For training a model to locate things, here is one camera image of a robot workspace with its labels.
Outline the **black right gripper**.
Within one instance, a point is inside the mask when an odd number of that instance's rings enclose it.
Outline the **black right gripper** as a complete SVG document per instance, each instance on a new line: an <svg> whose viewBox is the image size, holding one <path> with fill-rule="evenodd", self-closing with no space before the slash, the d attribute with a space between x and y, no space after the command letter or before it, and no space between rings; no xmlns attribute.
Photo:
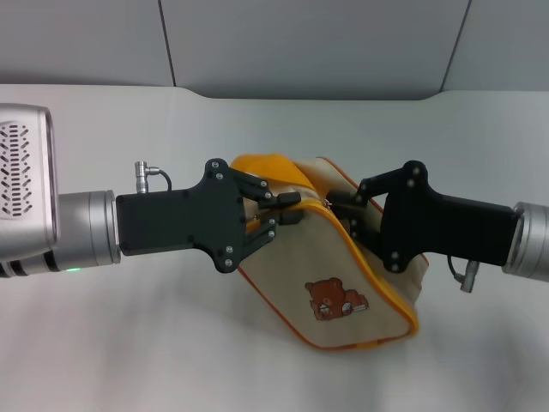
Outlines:
<svg viewBox="0 0 549 412"><path fill-rule="evenodd" d="M365 207L386 194L380 233L364 219L349 218L350 236L373 254L386 270L401 273L412 259L433 252L503 266L511 249L518 213L508 206L443 195L431 188L423 163L362 179L355 191L332 189L336 206Z"/></svg>

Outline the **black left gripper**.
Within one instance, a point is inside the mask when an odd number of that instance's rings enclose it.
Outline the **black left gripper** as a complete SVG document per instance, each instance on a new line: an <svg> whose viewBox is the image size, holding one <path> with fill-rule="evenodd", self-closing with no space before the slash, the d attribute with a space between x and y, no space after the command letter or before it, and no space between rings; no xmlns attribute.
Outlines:
<svg viewBox="0 0 549 412"><path fill-rule="evenodd" d="M121 252L129 257L197 249L208 254L220 273L231 273L243 257L272 242L279 226L303 219L301 210L268 212L250 222L245 234L245 199L259 209L285 209L299 203L301 195L276 195L265 179L212 159L191 188L116 197Z"/></svg>

